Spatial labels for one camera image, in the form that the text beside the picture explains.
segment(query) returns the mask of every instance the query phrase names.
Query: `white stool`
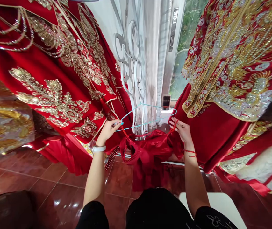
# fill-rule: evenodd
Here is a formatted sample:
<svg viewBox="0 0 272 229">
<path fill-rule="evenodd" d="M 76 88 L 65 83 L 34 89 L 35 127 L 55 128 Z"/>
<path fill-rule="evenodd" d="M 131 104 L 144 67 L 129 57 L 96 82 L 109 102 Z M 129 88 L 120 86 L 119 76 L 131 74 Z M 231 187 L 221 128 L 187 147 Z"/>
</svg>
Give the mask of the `white stool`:
<svg viewBox="0 0 272 229">
<path fill-rule="evenodd" d="M 225 215 L 230 221 L 232 221 L 233 224 L 235 224 L 238 229 L 247 229 L 241 215 L 238 212 L 238 209 L 229 195 L 223 192 L 208 192 L 207 195 L 212 208 Z M 182 192 L 179 199 L 189 211 L 186 193 Z"/>
</svg>

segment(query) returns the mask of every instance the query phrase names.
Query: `person's left hand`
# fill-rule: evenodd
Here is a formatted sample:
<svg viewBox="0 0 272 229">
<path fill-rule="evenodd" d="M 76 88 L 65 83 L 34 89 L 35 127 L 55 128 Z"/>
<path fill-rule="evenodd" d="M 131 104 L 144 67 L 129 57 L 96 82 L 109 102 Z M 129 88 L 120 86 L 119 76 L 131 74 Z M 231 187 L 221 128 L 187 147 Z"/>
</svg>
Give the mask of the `person's left hand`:
<svg viewBox="0 0 272 229">
<path fill-rule="evenodd" d="M 102 147 L 105 146 L 105 142 L 107 139 L 109 139 L 114 133 L 115 131 L 121 127 L 121 125 L 123 124 L 123 122 L 121 122 L 120 119 L 114 119 L 111 121 L 107 121 L 102 130 L 101 133 L 96 141 L 96 146 Z"/>
</svg>

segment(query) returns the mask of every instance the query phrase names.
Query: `hand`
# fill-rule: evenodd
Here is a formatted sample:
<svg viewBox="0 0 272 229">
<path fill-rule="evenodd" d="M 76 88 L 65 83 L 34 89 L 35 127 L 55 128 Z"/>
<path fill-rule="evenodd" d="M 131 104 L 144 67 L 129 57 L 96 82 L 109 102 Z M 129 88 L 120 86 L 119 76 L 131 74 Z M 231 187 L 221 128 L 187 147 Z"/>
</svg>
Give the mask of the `hand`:
<svg viewBox="0 0 272 229">
<path fill-rule="evenodd" d="M 173 129 L 174 124 L 177 121 L 177 118 L 172 117 L 172 121 L 169 121 L 169 123 L 172 124 L 170 127 Z M 185 144 L 193 144 L 192 138 L 191 138 L 191 133 L 190 133 L 190 127 L 188 124 L 183 123 L 182 121 L 177 121 L 175 131 L 177 131 L 180 134 L 181 140 Z"/>
<path fill-rule="evenodd" d="M 100 147 L 105 146 L 106 140 L 109 139 L 115 133 L 115 131 L 122 126 L 122 124 L 123 122 L 121 122 L 120 119 L 107 121 L 101 130 L 101 133 L 96 141 L 96 145 Z"/>
</svg>

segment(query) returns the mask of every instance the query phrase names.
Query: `white wristwatch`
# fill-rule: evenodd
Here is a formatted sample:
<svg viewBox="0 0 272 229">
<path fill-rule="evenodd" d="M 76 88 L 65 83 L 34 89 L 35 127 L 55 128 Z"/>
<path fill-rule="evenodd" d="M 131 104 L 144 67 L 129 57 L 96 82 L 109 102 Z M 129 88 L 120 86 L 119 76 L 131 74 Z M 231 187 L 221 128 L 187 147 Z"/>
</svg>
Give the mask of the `white wristwatch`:
<svg viewBox="0 0 272 229">
<path fill-rule="evenodd" d="M 105 150 L 106 150 L 106 146 L 102 146 L 102 147 L 94 146 L 91 151 L 95 153 L 95 152 L 102 152 Z"/>
</svg>

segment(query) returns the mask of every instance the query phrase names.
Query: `window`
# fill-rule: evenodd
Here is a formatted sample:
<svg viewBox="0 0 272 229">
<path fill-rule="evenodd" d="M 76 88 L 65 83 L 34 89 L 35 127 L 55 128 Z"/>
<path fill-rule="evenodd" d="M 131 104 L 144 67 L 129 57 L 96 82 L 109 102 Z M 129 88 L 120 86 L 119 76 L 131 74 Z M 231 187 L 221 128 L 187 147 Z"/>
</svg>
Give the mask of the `window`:
<svg viewBox="0 0 272 229">
<path fill-rule="evenodd" d="M 208 0 L 186 0 L 181 29 L 176 28 L 175 36 L 179 34 L 179 40 L 169 89 L 172 101 L 178 100 L 188 83 L 188 80 L 182 76 L 181 71 L 187 57 L 189 46 L 196 31 L 197 24 L 207 2 Z"/>
</svg>

